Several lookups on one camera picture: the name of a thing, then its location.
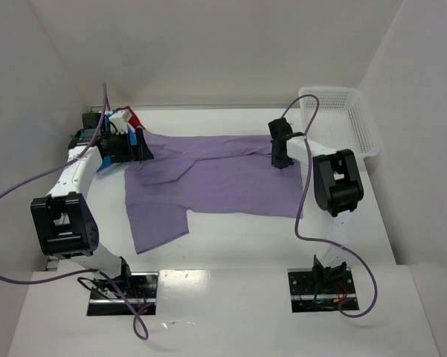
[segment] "cloth sleeve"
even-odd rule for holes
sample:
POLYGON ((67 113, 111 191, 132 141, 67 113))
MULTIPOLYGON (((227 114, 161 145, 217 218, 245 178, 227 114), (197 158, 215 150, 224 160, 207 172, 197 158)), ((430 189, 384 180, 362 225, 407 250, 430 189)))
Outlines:
POLYGON ((180 205, 129 205, 127 216, 137 254, 188 234, 187 208, 180 205))

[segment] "red object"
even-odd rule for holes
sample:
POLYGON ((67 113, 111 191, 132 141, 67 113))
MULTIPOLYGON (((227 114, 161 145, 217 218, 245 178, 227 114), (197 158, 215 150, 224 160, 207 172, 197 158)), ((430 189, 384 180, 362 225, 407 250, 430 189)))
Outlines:
POLYGON ((142 125, 138 116, 134 113, 134 111, 131 109, 130 106, 124 106, 122 108, 118 108, 118 110, 124 110, 124 109, 127 109, 131 112, 132 117, 129 119, 129 124, 131 124, 134 129, 137 128, 138 126, 142 126, 143 129, 146 129, 145 126, 142 125))

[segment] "purple shirt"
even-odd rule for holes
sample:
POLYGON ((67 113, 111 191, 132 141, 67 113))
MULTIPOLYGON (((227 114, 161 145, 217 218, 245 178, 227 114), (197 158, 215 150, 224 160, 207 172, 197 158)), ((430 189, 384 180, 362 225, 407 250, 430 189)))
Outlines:
POLYGON ((272 167, 269 135, 144 136, 155 158, 132 163, 125 175, 138 253, 187 234, 187 210, 296 217, 300 166, 272 167))

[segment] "white wall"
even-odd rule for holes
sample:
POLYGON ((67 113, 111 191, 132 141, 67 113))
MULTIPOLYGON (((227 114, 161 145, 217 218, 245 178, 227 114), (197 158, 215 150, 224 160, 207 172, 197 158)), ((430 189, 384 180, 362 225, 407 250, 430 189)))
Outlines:
MULTIPOLYGON (((66 159, 66 137, 83 108, 30 5, 0 0, 0 192, 66 159)), ((29 207, 52 181, 0 202, 0 273, 28 279, 43 264, 29 207)), ((26 291, 0 282, 0 356, 7 355, 26 291)))
POLYGON ((356 86, 400 0, 30 0, 100 105, 281 104, 356 86))
POLYGON ((361 89, 382 137, 371 181, 447 357, 447 0, 404 0, 361 89))

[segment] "folded cloth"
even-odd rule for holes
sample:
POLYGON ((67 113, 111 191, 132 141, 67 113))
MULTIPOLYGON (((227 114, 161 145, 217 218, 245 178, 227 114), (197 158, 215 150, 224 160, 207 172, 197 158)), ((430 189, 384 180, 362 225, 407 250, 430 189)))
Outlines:
POLYGON ((125 173, 137 253, 187 234, 187 210, 296 217, 300 166, 272 167, 269 135, 144 137, 155 158, 125 173))

